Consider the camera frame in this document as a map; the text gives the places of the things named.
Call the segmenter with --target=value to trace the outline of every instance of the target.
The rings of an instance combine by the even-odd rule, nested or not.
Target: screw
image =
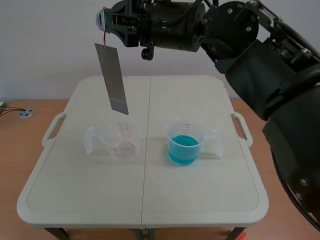
[[[305,179],[303,179],[303,178],[300,179],[300,184],[301,184],[302,186],[304,186],[304,187],[307,187],[307,186],[308,186],[307,181],[306,181]]]
[[[296,193],[295,196],[296,196],[296,198],[297,198],[298,200],[302,200],[302,195],[301,195],[301,193]]]

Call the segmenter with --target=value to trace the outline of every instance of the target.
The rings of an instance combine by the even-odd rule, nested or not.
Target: black cable
[[[211,2],[209,2],[209,0],[203,0],[203,1],[205,2],[205,4],[206,4],[209,8],[211,8],[212,4],[211,4]]]
[[[311,223],[312,226],[314,226],[318,231],[320,231],[320,225],[307,212],[305,212],[305,210],[301,207],[301,205],[298,203],[298,201],[296,200],[296,198],[292,194],[291,190],[289,189],[288,184],[287,184],[284,176],[282,175],[282,172],[281,172],[279,165],[277,163],[276,155],[274,154],[272,149],[271,149],[271,155],[272,155],[272,160],[273,160],[276,174],[278,175],[278,178],[280,180],[280,183],[281,183],[285,193],[288,195],[289,199],[291,200],[293,205],[296,207],[296,209],[298,209],[298,211],[304,216],[304,218],[309,223]]]
[[[192,3],[192,5],[185,10],[183,13],[181,13],[179,16],[170,19],[168,21],[163,21],[161,19],[159,19],[159,25],[161,27],[165,27],[165,28],[169,28],[169,27],[173,27],[175,25],[178,25],[179,23],[181,23],[191,12],[193,9],[196,9],[202,2],[203,0],[195,0],[194,3]]]
[[[7,111],[7,112],[5,112],[4,114],[1,114],[1,115],[0,115],[0,118],[1,118],[3,115],[6,115],[6,114],[11,113],[11,112],[16,112],[16,111],[21,111],[21,110],[20,110],[20,109],[14,109],[14,110]]]
[[[2,112],[7,112],[7,111],[12,111],[13,109],[5,109],[5,110],[2,110],[2,111],[0,111],[0,113],[2,113]],[[14,109],[14,110],[19,110],[19,111],[26,111],[26,110],[24,110],[24,109]]]
[[[219,0],[212,0],[212,4],[219,7]]]
[[[25,109],[24,109],[24,108],[21,108],[21,107],[15,107],[15,106],[4,106],[4,108],[8,108],[8,109],[20,109],[20,110],[25,111]]]

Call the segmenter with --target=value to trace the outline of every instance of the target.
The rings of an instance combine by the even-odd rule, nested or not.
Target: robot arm
[[[320,54],[258,0],[123,0],[101,10],[98,27],[126,47],[196,52],[200,47],[235,92],[266,121],[280,182],[320,231]],[[259,25],[270,37],[257,40]]]

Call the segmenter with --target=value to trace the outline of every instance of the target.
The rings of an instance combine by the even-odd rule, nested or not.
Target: measuring cup with blue liquid
[[[169,157],[178,164],[190,164],[199,156],[206,140],[216,142],[216,155],[221,157],[222,142],[217,130],[207,129],[199,122],[186,118],[177,118],[163,130],[167,133]]]

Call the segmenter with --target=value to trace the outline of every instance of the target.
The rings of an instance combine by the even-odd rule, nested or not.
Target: empty measuring cup
[[[104,127],[89,127],[83,138],[87,154],[93,152],[94,137],[100,138],[110,156],[118,162],[133,161],[140,150],[140,128],[130,117],[110,120]]]
[[[199,156],[207,139],[216,141],[217,156],[221,157],[222,142],[217,130],[206,129],[194,120],[177,118],[164,127],[169,137],[168,154],[178,164],[190,164]]]

